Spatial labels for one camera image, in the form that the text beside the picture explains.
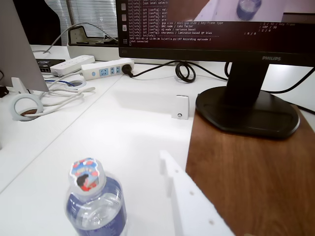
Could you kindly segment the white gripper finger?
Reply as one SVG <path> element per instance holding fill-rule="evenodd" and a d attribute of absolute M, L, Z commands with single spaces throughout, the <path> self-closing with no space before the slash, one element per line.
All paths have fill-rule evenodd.
<path fill-rule="evenodd" d="M 234 233 L 195 182 L 165 150 L 159 152 L 160 174 L 171 200 L 175 235 L 232 236 Z"/>

